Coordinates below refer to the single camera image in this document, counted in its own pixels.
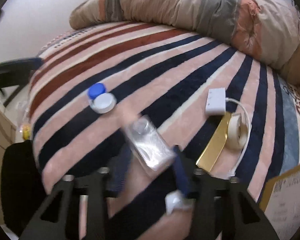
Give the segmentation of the clear plastic box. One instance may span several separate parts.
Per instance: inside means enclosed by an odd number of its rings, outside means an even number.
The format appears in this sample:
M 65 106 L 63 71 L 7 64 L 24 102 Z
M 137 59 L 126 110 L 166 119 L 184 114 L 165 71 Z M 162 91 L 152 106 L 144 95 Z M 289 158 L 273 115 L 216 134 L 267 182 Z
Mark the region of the clear plastic box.
M 139 162 L 149 176 L 163 172 L 175 159 L 175 152 L 144 115 L 123 128 Z

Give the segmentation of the brown cardboard box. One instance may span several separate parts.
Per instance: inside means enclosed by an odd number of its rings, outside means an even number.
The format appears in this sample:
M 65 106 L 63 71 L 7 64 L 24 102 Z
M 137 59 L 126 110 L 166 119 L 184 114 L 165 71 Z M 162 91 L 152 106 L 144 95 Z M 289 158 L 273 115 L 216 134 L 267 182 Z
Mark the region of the brown cardboard box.
M 300 164 L 266 183 L 260 209 L 279 239 L 297 236 L 300 230 Z

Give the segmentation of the small white object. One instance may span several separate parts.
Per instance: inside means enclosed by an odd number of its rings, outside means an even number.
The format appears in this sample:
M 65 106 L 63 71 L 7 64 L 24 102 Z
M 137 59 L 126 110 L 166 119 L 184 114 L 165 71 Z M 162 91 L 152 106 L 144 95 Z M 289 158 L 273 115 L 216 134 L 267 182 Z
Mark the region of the small white object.
M 170 192 L 165 197 L 166 215 L 171 215 L 174 210 L 188 210 L 193 208 L 194 200 L 185 198 L 181 191 Z

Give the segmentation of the rolled pink grey quilt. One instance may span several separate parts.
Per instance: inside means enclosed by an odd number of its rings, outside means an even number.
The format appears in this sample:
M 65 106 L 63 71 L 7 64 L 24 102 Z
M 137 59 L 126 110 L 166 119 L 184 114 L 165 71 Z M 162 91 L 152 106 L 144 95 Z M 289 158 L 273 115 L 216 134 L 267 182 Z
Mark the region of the rolled pink grey quilt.
M 69 23 L 139 21 L 171 25 L 217 39 L 300 85 L 300 18 L 284 0 L 87 0 Z

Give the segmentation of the white tape roll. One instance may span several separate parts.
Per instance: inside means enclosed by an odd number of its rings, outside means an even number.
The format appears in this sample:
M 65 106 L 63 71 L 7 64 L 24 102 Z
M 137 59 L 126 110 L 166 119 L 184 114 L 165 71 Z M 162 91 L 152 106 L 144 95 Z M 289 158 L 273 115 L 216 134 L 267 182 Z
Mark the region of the white tape roll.
M 231 150 L 242 150 L 248 139 L 248 126 L 241 113 L 233 114 L 229 120 L 226 146 Z

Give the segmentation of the blue white contact lens case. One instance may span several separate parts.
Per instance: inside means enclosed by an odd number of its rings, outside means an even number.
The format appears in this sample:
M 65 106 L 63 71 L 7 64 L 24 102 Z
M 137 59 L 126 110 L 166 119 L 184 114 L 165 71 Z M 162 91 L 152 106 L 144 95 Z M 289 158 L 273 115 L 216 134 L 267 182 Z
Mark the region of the blue white contact lens case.
M 103 83 L 95 83 L 88 89 L 89 105 L 98 114 L 106 114 L 116 106 L 116 98 L 108 93 Z

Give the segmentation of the striped fleece blanket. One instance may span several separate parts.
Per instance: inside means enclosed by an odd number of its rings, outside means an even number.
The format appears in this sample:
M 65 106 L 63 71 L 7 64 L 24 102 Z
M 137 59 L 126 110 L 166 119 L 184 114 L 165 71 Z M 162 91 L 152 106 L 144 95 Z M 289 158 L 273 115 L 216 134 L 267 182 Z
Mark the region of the striped fleece blanket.
M 33 153 L 46 192 L 65 174 L 106 166 L 125 143 L 121 120 L 147 115 L 169 145 L 198 159 L 220 118 L 205 114 L 208 90 L 223 87 L 252 120 L 237 176 L 258 198 L 271 178 L 300 164 L 300 93 L 270 67 L 183 29 L 106 23 L 52 41 L 31 79 Z M 103 83 L 115 108 L 98 114 L 88 89 Z

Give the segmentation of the gold card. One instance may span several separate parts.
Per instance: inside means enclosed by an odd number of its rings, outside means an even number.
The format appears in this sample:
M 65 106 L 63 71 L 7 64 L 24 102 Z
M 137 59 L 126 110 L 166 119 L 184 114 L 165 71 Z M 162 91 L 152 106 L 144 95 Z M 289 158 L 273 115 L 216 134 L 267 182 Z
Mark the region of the gold card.
M 196 161 L 196 165 L 206 172 L 211 172 L 225 146 L 228 138 L 228 126 L 230 119 L 231 113 L 226 112 L 210 141 L 207 143 L 207 146 Z

